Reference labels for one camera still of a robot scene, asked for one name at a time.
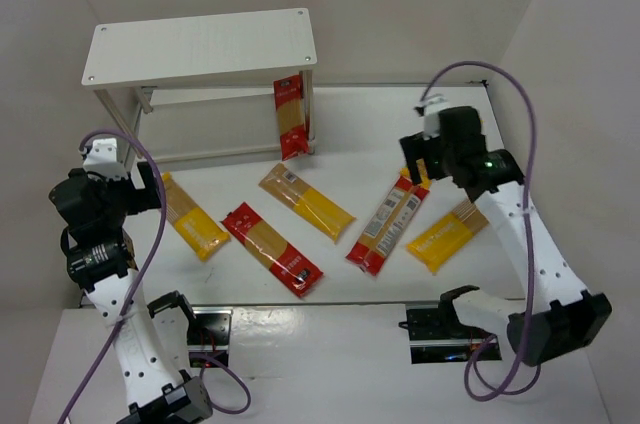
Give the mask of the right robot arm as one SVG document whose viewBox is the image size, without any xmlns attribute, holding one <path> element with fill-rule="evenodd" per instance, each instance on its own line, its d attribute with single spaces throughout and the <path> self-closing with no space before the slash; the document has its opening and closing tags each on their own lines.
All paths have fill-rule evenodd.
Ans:
<svg viewBox="0 0 640 424">
<path fill-rule="evenodd" d="M 491 150 L 471 106 L 420 105 L 421 132 L 401 138 L 410 178 L 449 178 L 487 219 L 526 294 L 522 311 L 506 314 L 506 336 L 535 367 L 587 347 L 612 313 L 560 253 L 534 209 L 526 176 L 512 154 Z"/>
</svg>

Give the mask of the red spaghetti bag top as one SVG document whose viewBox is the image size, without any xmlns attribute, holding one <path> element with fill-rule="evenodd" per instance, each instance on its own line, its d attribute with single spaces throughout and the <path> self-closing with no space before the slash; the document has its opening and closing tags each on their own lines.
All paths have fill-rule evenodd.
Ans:
<svg viewBox="0 0 640 424">
<path fill-rule="evenodd" d="M 273 83 L 276 118 L 283 161 L 309 152 L 303 111 L 302 80 L 293 75 Z"/>
</svg>

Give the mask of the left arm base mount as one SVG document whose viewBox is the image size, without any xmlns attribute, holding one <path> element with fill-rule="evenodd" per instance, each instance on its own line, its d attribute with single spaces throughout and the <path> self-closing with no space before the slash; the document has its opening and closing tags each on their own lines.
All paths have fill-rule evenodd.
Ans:
<svg viewBox="0 0 640 424">
<path fill-rule="evenodd" d="M 215 364 L 198 359 L 197 354 L 207 354 L 227 365 L 233 310 L 224 307 L 195 307 L 194 312 L 195 323 L 189 325 L 187 332 L 191 367 L 216 367 Z"/>
</svg>

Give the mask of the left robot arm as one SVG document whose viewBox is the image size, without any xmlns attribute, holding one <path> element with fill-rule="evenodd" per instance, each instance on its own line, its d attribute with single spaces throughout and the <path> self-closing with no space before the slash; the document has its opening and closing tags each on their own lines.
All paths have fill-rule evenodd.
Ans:
<svg viewBox="0 0 640 424">
<path fill-rule="evenodd" d="M 128 172 L 71 170 L 49 199 L 66 222 L 61 250 L 67 273 L 101 314 L 110 330 L 106 349 L 118 359 L 129 413 L 126 423 L 200 423 L 213 409 L 206 388 L 191 375 L 188 351 L 159 334 L 185 332 L 194 317 L 176 291 L 146 303 L 133 243 L 124 231 L 130 215 L 166 210 L 162 178 L 154 164 L 141 162 L 144 186 L 134 186 Z"/>
</svg>

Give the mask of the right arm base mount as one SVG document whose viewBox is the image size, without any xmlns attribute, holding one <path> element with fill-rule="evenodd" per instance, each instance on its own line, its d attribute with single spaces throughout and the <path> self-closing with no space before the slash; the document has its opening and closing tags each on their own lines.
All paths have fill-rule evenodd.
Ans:
<svg viewBox="0 0 640 424">
<path fill-rule="evenodd" d="M 434 303 L 405 307 L 398 327 L 408 334 L 411 363 L 466 363 L 489 334 L 481 329 L 446 324 Z"/>
</svg>

